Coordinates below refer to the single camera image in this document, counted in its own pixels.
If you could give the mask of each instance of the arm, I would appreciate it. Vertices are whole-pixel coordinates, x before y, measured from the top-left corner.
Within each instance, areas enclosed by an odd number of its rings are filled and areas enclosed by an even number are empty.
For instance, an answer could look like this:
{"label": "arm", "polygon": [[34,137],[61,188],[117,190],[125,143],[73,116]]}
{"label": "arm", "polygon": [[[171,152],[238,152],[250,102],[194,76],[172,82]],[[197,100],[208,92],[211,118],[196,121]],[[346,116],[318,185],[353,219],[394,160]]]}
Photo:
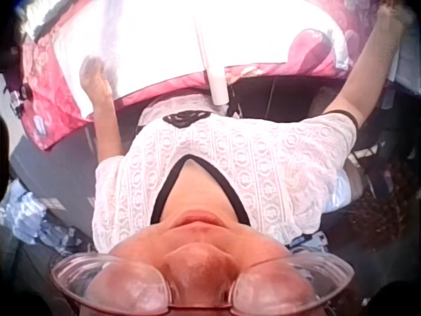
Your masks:
{"label": "arm", "polygon": [[373,31],[339,95],[324,111],[352,114],[359,127],[377,104],[405,28],[401,9],[381,6]]}
{"label": "arm", "polygon": [[87,58],[83,62],[80,69],[80,84],[93,105],[98,162],[122,155],[112,91],[103,75],[103,63],[99,59]]}

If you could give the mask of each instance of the skin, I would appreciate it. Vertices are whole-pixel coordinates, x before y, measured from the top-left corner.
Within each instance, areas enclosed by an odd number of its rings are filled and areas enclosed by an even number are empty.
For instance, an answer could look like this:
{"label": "skin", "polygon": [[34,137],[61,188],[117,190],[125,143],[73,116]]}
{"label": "skin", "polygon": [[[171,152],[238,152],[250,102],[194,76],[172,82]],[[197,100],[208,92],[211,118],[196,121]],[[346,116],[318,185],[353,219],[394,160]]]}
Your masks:
{"label": "skin", "polygon": [[[397,15],[390,7],[380,8],[378,21],[360,58],[326,112],[345,110],[356,118],[359,126],[367,119],[382,92],[403,34],[405,23]],[[101,61],[87,60],[80,74],[81,85],[93,103],[99,162],[121,155],[112,93],[103,76]],[[174,228],[180,217],[194,210],[213,214],[224,227],[195,222]],[[193,161],[184,165],[164,206],[161,222],[127,238],[110,254],[155,267],[171,285],[176,304],[190,306],[221,304],[240,272],[255,263],[290,255],[275,240],[239,224],[221,187]],[[284,280],[283,289],[278,290],[286,296],[305,299],[311,295],[306,281],[294,272],[276,275],[274,271],[268,272],[268,280],[276,277]],[[124,275],[112,273],[108,278],[107,284],[116,284]],[[113,286],[98,286],[95,291],[104,288],[109,291]],[[106,296],[113,295],[116,294],[107,292]],[[309,313],[320,315],[321,312]]]}

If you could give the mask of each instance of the pink fabric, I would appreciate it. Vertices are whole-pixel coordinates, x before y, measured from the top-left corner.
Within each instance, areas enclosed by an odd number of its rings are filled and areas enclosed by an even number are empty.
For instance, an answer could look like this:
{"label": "pink fabric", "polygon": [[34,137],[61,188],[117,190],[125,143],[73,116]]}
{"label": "pink fabric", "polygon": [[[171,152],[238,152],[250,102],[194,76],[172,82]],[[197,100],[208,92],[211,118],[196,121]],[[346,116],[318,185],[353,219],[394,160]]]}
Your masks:
{"label": "pink fabric", "polygon": [[[71,132],[91,121],[80,115],[70,93],[53,50],[55,34],[60,27],[90,0],[79,0],[64,14],[57,25],[37,44],[27,39],[23,45],[24,81],[31,85],[34,101],[25,103],[22,123],[31,139],[43,150],[49,149]],[[347,39],[350,66],[356,61],[373,27],[378,8],[375,0],[308,0],[329,13],[343,30]],[[334,67],[334,54],[324,35],[312,30],[301,32],[289,50],[285,64],[256,64],[259,76],[308,75],[344,78],[347,73]],[[241,73],[250,65],[227,68],[228,81],[244,77]],[[135,91],[115,101],[116,108],[125,107],[157,95],[182,88],[206,85],[203,72],[169,78],[160,83]],[[47,134],[37,132],[34,117],[39,116]]]}

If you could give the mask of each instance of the mouth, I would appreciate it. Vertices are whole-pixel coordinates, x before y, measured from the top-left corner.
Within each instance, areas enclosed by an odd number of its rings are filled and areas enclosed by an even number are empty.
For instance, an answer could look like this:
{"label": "mouth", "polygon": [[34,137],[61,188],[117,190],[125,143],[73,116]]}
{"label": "mouth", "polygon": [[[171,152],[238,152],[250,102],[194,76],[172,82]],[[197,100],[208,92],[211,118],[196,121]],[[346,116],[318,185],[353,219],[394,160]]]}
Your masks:
{"label": "mouth", "polygon": [[208,211],[187,211],[177,219],[172,228],[177,228],[196,222],[226,228],[226,225],[219,217]]}

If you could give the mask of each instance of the black neckline trim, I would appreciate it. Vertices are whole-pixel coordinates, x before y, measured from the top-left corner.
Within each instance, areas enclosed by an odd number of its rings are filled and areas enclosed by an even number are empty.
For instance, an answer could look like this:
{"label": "black neckline trim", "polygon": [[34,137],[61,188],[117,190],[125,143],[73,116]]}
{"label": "black neckline trim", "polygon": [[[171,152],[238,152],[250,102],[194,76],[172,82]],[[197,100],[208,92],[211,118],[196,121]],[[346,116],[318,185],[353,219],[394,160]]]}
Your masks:
{"label": "black neckline trim", "polygon": [[201,165],[214,179],[218,182],[222,190],[224,191],[225,195],[227,196],[228,200],[230,201],[234,211],[237,215],[238,222],[240,224],[250,226],[249,216],[247,215],[244,205],[239,199],[237,192],[232,188],[231,184],[226,180],[226,178],[222,175],[222,173],[208,163],[206,160],[194,156],[194,155],[185,155],[183,156],[177,163],[172,167],[170,173],[168,174],[167,179],[165,180],[162,189],[158,193],[157,200],[153,207],[153,212],[151,216],[151,225],[157,224],[161,220],[162,211],[164,210],[165,203],[170,195],[172,188],[174,187],[178,176],[180,175],[181,170],[183,169],[184,163],[188,160],[192,159],[199,165]]}

